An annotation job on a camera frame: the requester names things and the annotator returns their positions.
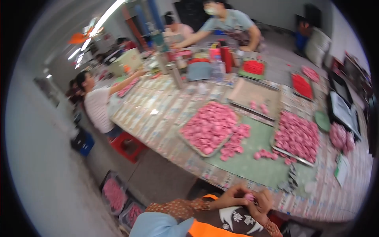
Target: water bottle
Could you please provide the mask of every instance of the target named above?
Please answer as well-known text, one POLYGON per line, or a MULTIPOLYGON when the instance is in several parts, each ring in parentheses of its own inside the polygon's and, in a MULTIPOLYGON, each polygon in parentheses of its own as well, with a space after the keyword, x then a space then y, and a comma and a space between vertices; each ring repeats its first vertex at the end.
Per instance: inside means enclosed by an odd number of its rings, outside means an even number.
POLYGON ((225 63, 221 61, 221 56, 216 55, 215 61, 212 63, 212 78, 214 78, 215 81, 221 82, 223 81, 225 77, 225 63))

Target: striped shirt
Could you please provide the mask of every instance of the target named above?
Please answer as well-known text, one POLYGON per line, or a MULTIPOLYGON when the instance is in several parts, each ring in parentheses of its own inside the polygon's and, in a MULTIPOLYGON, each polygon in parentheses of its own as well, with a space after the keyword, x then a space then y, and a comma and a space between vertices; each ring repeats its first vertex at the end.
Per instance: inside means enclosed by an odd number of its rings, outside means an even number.
POLYGON ((109 119, 107 103, 110 88, 99 88, 89 92, 84 99, 89 119, 102 133, 110 132, 114 123, 109 119))

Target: concrete floor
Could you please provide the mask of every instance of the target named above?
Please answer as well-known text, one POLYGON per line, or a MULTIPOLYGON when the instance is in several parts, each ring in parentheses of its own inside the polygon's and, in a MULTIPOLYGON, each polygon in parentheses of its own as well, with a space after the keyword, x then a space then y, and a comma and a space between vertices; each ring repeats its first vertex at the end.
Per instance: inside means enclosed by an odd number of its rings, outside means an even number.
MULTIPOLYGON (((293 52, 294 38, 292 36, 270 31, 265 32, 264 36, 270 55, 292 63, 317 68, 310 61, 293 52)), ((187 197, 196 181, 194 175, 152 150, 142 152, 138 157, 138 162, 131 164, 112 149, 105 136, 97 131, 85 116, 80 124, 95 139, 95 146, 87 157, 86 164, 97 185, 100 185, 108 170, 113 170, 119 173, 121 179, 128 183, 130 191, 145 205, 149 205, 151 202, 164 203, 176 198, 187 197)), ((337 233, 346 230, 348 226, 347 224, 330 223, 313 224, 325 229, 322 236, 339 236, 337 233)))

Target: table surface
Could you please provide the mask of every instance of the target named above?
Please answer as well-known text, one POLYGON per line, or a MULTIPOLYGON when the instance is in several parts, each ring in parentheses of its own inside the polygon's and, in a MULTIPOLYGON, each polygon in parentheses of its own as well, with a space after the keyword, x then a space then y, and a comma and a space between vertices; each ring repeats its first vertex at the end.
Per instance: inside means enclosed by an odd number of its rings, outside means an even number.
MULTIPOLYGON (((288 65, 286 61, 268 55, 251 53, 251 58, 258 58, 268 64, 266 78, 288 77, 291 71, 301 70, 301 65, 288 65)), ((229 75, 234 80, 236 74, 229 75)), ((281 90, 281 107, 308 120, 313 119, 316 110, 326 112, 326 96, 329 82, 324 77, 313 83, 314 102, 307 101, 293 94, 287 83, 280 85, 263 81, 281 90)), ((197 82, 191 82, 183 90, 175 87, 169 75, 155 80, 141 78, 141 81, 122 99, 113 95, 108 112, 111 120, 138 138, 148 147, 182 167, 197 177, 226 190, 230 186, 245 180, 232 173, 221 170, 203 161, 200 156, 178 138, 178 127, 186 122, 196 110, 210 100, 226 102, 233 90, 231 85, 206 83, 206 93, 197 93, 197 82)), ((368 153, 366 123, 363 110, 358 108, 362 141, 347 156, 351 170, 341 188, 334 177, 335 159, 338 151, 332 146, 328 134, 320 133, 320 148, 317 155, 316 189, 306 199, 269 188, 273 195, 273 209, 296 217, 310 220, 340 222, 352 220, 358 213, 365 198, 370 182, 372 156, 368 153)), ((243 115, 254 118, 268 125, 272 121, 235 108, 243 115)), ((247 180, 247 186, 260 191, 264 186, 247 180)))

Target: red stool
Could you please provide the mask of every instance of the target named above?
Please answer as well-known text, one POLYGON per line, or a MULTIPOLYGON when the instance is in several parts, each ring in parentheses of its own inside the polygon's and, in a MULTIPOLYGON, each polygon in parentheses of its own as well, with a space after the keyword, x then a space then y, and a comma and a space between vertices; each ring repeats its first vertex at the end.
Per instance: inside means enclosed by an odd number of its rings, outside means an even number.
POLYGON ((138 139, 136 139, 127 132, 122 132, 121 135, 119 135, 115 139, 108 138, 108 142, 119 154, 123 155, 127 160, 129 160, 133 164, 137 162, 136 158, 138 154, 143 149, 147 148, 142 142, 140 142, 138 139), (122 147, 124 141, 130 140, 132 140, 137 145, 137 148, 132 154, 126 153, 126 151, 122 147))

